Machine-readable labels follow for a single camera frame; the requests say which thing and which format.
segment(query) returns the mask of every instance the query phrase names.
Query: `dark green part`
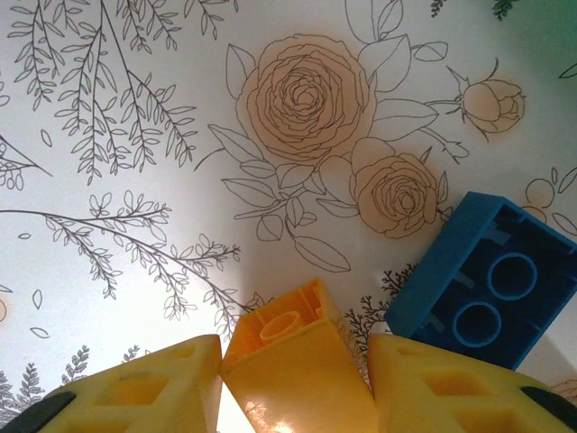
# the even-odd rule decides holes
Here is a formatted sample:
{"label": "dark green part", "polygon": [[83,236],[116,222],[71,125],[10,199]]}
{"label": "dark green part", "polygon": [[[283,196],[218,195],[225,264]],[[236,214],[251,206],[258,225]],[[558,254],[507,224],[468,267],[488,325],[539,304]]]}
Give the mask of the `dark green part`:
{"label": "dark green part", "polygon": [[66,391],[41,400],[6,424],[4,428],[0,428],[0,433],[38,433],[74,399],[76,394]]}
{"label": "dark green part", "polygon": [[559,419],[565,426],[577,431],[577,406],[573,406],[558,394],[536,388],[535,386],[525,386],[521,388],[521,391],[529,399]]}

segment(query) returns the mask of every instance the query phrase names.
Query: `building block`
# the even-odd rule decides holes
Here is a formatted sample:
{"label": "building block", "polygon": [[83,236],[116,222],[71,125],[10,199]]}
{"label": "building block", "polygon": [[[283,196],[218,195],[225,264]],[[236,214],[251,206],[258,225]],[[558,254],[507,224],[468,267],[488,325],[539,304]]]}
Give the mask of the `building block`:
{"label": "building block", "polygon": [[523,374],[401,336],[369,338],[380,433],[570,433],[577,408]]}
{"label": "building block", "polygon": [[385,320],[393,334],[516,369],[575,291],[575,243],[469,192]]}
{"label": "building block", "polygon": [[311,281],[239,319],[221,376],[257,432],[375,433],[352,341],[323,282]]}
{"label": "building block", "polygon": [[[45,412],[41,429],[28,429],[25,413],[5,428],[19,433],[215,433],[221,360],[219,337],[198,336],[51,392],[29,408],[28,418],[36,421]],[[72,398],[52,413],[38,411],[45,401],[67,395]]]}

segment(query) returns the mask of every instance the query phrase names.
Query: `floral wallpaper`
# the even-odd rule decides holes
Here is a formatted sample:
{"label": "floral wallpaper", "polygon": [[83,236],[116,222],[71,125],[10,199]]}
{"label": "floral wallpaper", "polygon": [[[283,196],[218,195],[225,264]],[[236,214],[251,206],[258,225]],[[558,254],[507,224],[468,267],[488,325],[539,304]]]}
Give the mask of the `floral wallpaper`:
{"label": "floral wallpaper", "polygon": [[468,190],[577,240],[572,33],[486,3],[2,2],[0,427],[316,276],[363,358]]}

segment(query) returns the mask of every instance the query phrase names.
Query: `blue toy block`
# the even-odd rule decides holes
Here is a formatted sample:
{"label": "blue toy block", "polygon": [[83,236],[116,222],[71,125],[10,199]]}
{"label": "blue toy block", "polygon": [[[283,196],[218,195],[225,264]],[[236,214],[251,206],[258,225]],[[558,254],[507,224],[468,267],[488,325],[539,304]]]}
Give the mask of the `blue toy block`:
{"label": "blue toy block", "polygon": [[577,291],[577,244],[469,192],[385,315],[393,334],[516,369]]}

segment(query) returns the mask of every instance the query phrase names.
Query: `yellow toy block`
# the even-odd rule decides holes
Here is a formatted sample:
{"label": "yellow toy block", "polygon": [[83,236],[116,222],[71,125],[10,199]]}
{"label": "yellow toy block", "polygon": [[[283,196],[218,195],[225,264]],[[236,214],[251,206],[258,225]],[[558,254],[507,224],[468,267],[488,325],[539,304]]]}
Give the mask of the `yellow toy block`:
{"label": "yellow toy block", "polygon": [[221,376],[257,432],[376,433],[377,411],[320,280],[242,316]]}
{"label": "yellow toy block", "polygon": [[369,376],[380,433],[573,432],[521,391],[541,382],[400,336],[370,337]]}
{"label": "yellow toy block", "polygon": [[218,336],[198,336],[58,388],[76,398],[41,433],[214,433]]}

